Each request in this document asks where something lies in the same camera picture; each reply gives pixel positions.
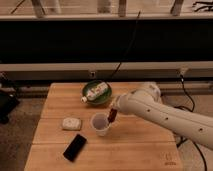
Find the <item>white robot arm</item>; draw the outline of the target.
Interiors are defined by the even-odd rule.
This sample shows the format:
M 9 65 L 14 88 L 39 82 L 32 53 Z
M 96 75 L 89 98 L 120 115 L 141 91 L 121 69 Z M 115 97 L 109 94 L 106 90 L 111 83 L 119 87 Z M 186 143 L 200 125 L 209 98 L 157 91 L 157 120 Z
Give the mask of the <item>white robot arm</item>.
M 117 96 L 112 109 L 134 114 L 213 150 L 213 117 L 164 105 L 159 102 L 160 95 L 155 82 L 145 82 Z

